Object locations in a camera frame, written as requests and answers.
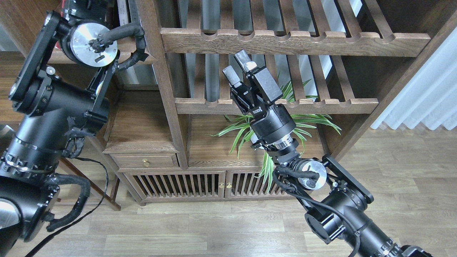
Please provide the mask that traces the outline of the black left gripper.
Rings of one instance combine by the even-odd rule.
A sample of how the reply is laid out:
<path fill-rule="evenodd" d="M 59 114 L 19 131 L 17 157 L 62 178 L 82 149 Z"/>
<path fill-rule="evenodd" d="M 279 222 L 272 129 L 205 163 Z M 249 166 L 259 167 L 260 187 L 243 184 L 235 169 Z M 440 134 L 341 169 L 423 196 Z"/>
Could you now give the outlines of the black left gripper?
<path fill-rule="evenodd" d="M 113 0 L 63 0 L 61 15 L 66 20 L 89 19 L 104 22 Z"/>

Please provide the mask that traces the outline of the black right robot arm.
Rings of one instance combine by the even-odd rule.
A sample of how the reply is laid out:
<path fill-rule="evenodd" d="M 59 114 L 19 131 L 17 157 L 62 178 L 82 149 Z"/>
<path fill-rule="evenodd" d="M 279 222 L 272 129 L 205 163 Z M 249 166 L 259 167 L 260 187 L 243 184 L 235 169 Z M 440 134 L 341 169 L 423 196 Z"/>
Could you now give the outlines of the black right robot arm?
<path fill-rule="evenodd" d="M 308 225 L 322 241 L 346 241 L 351 257 L 430 257 L 421 247 L 399 247 L 364 211 L 374 201 L 362 186 L 333 157 L 303 159 L 291 137 L 296 124 L 282 104 L 278 84 L 266 67 L 258 67 L 245 50 L 235 60 L 248 83 L 243 83 L 232 66 L 223 69 L 230 82 L 233 100 L 241 112 L 253 115 L 250 127 L 257 136 L 253 148 L 263 148 L 276 168 L 273 181 L 287 194 L 295 197 L 307 211 Z"/>

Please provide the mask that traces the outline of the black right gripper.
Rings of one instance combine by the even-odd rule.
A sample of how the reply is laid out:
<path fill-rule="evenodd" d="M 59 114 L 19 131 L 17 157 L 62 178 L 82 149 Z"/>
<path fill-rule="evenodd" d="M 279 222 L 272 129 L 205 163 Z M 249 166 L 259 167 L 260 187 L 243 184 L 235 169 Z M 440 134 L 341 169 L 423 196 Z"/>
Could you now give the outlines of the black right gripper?
<path fill-rule="evenodd" d="M 225 67 L 222 72 L 229 81 L 231 98 L 243 114 L 253 115 L 250 127 L 263 145 L 290 145 L 295 122 L 282 104 L 275 104 L 283 94 L 271 73 L 266 67 L 258 68 L 244 49 L 234 58 L 246 73 L 248 84 L 241 82 L 232 66 Z"/>

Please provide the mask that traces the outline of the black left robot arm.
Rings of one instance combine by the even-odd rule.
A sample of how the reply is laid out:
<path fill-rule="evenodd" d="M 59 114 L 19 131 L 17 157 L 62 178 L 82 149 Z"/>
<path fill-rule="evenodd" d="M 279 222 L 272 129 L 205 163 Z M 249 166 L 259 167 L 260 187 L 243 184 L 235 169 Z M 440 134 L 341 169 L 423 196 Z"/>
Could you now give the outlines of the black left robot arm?
<path fill-rule="evenodd" d="M 51 11 L 13 84 L 9 99 L 25 116 L 1 157 L 1 256 L 18 239 L 31 241 L 48 222 L 50 239 L 81 221 L 90 182 L 56 173 L 59 159 L 78 159 L 85 137 L 107 122 L 105 93 L 113 74 L 147 58 L 138 23 L 109 29 L 111 0 L 64 0 Z M 48 65 L 55 45 L 79 65 L 98 68 L 86 89 L 62 81 Z"/>

